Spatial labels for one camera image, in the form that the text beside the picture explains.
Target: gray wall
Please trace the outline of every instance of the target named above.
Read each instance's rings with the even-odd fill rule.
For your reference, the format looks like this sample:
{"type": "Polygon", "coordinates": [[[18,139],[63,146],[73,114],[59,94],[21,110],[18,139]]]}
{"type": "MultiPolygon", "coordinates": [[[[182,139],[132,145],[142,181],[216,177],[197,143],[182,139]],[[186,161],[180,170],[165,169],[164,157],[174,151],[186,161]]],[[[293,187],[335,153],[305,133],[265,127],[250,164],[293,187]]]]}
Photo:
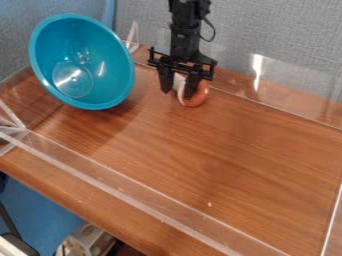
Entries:
{"type": "Polygon", "coordinates": [[[114,0],[0,0],[0,80],[30,64],[33,30],[59,13],[85,14],[111,25],[114,0]]]}
{"type": "MultiPolygon", "coordinates": [[[[141,22],[142,43],[168,45],[168,2],[118,0],[118,34],[126,36],[136,19],[141,22]]],[[[214,44],[204,44],[204,51],[220,59],[222,66],[253,74],[256,54],[266,56],[264,78],[339,97],[341,0],[214,0],[210,19],[218,37],[214,44]]]]}

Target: robotic arm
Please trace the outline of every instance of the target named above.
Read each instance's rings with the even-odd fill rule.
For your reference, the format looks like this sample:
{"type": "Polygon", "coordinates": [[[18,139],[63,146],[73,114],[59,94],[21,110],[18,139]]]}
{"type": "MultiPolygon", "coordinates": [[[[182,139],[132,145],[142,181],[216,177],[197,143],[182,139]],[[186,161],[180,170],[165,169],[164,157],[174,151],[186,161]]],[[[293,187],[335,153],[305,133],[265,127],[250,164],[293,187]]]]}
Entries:
{"type": "Polygon", "coordinates": [[[150,49],[149,64],[156,66],[160,73],[162,91],[169,93],[174,86],[176,72],[188,75],[185,98],[192,99],[204,79],[214,79],[214,69],[218,62],[200,51],[201,39],[212,42],[216,38],[216,28],[208,19],[210,0],[169,0],[173,13],[172,49],[170,55],[150,49]],[[202,22],[214,30],[213,38],[205,39],[202,22]]]}

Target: bowl rim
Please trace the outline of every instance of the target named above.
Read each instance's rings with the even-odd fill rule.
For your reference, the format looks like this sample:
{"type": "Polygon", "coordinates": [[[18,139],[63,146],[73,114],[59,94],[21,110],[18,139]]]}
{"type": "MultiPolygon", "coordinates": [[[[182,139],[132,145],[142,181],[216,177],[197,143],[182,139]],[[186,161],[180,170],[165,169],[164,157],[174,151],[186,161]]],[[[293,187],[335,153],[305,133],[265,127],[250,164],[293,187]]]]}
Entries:
{"type": "Polygon", "coordinates": [[[30,39],[29,54],[30,54],[31,67],[33,67],[33,69],[35,71],[35,74],[38,76],[38,79],[39,79],[41,83],[43,84],[43,87],[46,88],[49,93],[59,101],[62,101],[67,105],[70,105],[73,107],[77,107],[77,108],[81,108],[81,109],[87,109],[87,110],[109,109],[109,108],[119,105],[123,102],[123,100],[127,98],[127,96],[130,95],[130,92],[132,92],[133,87],[134,87],[134,82],[136,82],[136,65],[134,65],[132,53],[130,53],[129,49],[126,48],[121,38],[114,33],[114,31],[103,23],[101,23],[98,20],[93,19],[91,17],[81,15],[81,14],[65,13],[65,14],[59,14],[59,15],[55,15],[55,16],[47,18],[37,26],[37,28],[35,28],[35,30],[33,32],[31,39],[30,39]],[[41,33],[47,28],[47,26],[50,24],[53,24],[57,21],[66,20],[66,19],[83,20],[83,21],[90,22],[95,26],[98,26],[107,34],[111,35],[113,39],[118,42],[121,50],[125,53],[126,60],[127,60],[127,63],[129,63],[129,68],[130,68],[130,79],[127,81],[127,84],[126,84],[127,86],[126,86],[123,92],[121,93],[121,95],[115,99],[110,100],[106,103],[98,103],[98,104],[85,103],[85,102],[81,102],[81,101],[75,100],[74,98],[69,97],[47,81],[47,78],[43,75],[43,72],[41,70],[41,67],[39,67],[39,64],[38,64],[38,58],[37,58],[37,42],[38,42],[41,33]]]}

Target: wooden table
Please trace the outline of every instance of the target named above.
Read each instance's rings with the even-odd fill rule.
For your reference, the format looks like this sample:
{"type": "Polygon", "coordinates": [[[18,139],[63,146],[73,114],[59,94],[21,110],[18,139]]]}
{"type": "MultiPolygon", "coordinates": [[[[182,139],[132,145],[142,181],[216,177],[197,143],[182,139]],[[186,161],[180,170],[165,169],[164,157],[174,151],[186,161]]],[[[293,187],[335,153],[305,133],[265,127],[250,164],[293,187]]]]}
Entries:
{"type": "MultiPolygon", "coordinates": [[[[217,89],[196,109],[161,93],[153,69],[137,72],[133,94],[107,111],[62,106],[30,69],[5,83],[2,99],[47,138],[290,255],[320,255],[341,184],[341,131],[228,93],[250,91],[252,79],[233,72],[220,70],[217,89]]],[[[328,104],[292,93],[304,97],[298,109],[313,99],[328,104]]],[[[22,149],[0,159],[0,168],[144,253],[222,255],[22,149]]]]}

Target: blue bowl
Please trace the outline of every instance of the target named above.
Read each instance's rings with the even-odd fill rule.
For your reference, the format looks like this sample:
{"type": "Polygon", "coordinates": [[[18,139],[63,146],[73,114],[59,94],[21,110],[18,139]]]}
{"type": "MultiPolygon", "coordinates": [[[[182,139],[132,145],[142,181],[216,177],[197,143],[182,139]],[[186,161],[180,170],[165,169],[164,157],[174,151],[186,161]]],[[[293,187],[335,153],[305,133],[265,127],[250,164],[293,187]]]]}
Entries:
{"type": "Polygon", "coordinates": [[[133,90],[132,54],[114,32],[86,16],[62,14],[41,23],[30,60],[47,91],[74,107],[111,108],[133,90]]]}

